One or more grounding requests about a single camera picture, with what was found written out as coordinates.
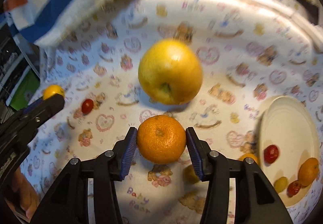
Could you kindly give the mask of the person's left hand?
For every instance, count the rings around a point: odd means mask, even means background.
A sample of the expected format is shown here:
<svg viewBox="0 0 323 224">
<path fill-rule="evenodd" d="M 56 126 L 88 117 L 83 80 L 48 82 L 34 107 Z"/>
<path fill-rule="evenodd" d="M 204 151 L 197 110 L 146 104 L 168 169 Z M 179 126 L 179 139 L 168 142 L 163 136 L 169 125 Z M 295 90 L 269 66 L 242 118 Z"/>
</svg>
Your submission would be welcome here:
<svg viewBox="0 0 323 224">
<path fill-rule="evenodd" d="M 33 186 L 21 173 L 19 167 L 13 174 L 11 189 L 14 194 L 19 195 L 19 201 L 13 202 L 12 199 L 6 199 L 9 208 L 16 213 L 16 208 L 19 205 L 25 212 L 26 218 L 29 222 L 39 206 L 39 198 Z"/>
</svg>

